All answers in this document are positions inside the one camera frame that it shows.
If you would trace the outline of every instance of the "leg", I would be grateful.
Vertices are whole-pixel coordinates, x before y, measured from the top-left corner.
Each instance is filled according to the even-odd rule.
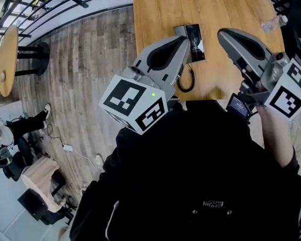
[[[13,122],[11,125],[8,125],[8,127],[12,130],[12,133],[14,134],[15,144],[24,134],[43,129],[45,126],[44,121],[46,120],[47,114],[48,113],[45,110],[43,110],[35,117],[21,119],[17,122]]]

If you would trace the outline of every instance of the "round wooden table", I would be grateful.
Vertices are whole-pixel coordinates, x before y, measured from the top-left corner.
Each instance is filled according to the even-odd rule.
[[[35,47],[18,46],[19,34],[16,25],[11,25],[0,46],[0,92],[3,96],[11,93],[15,76],[42,75],[49,64],[50,49],[48,44],[40,43]],[[18,51],[32,51],[32,54],[18,54]],[[33,59],[32,70],[16,72],[17,59]]]
[[[18,55],[18,29],[12,25],[7,29],[0,46],[0,92],[8,96],[15,80]]]

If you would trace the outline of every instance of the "black coiled cable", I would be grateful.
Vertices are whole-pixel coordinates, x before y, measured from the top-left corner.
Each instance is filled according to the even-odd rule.
[[[194,86],[195,86],[195,73],[194,73],[194,70],[191,68],[191,66],[190,66],[190,74],[191,74],[191,78],[192,78],[192,83],[191,83],[191,86],[187,89],[182,88],[181,84],[180,84],[180,79],[179,78],[177,79],[177,87],[180,89],[181,92],[187,93],[187,92],[190,92],[194,88]]]

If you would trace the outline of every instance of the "power adapter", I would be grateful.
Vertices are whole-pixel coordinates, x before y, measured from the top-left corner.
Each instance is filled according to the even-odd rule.
[[[71,145],[63,145],[62,148],[65,151],[69,151],[69,152],[72,152],[74,150],[73,146],[71,146]]]

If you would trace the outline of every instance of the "black chair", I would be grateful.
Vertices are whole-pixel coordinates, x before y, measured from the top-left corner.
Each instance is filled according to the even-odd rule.
[[[285,52],[301,64],[301,0],[272,0],[278,15],[288,18],[286,26],[281,27]]]
[[[31,144],[26,139],[20,138],[17,142],[18,149],[26,161],[26,165],[30,166],[34,162],[34,156],[31,152]]]
[[[52,196],[54,196],[60,188],[65,185],[66,181],[59,170],[56,170],[52,175],[52,180],[58,184],[56,189],[51,193]],[[35,220],[41,220],[45,225],[53,225],[64,217],[69,219],[67,222],[69,225],[74,217],[71,212],[73,209],[76,209],[76,207],[71,205],[70,202],[66,202],[65,206],[63,206],[59,211],[50,212],[41,196],[32,189],[28,189],[25,193],[23,193],[22,196],[19,197],[18,202]]]
[[[18,181],[27,163],[21,152],[16,152],[13,156],[12,162],[3,168],[5,176],[14,181]]]

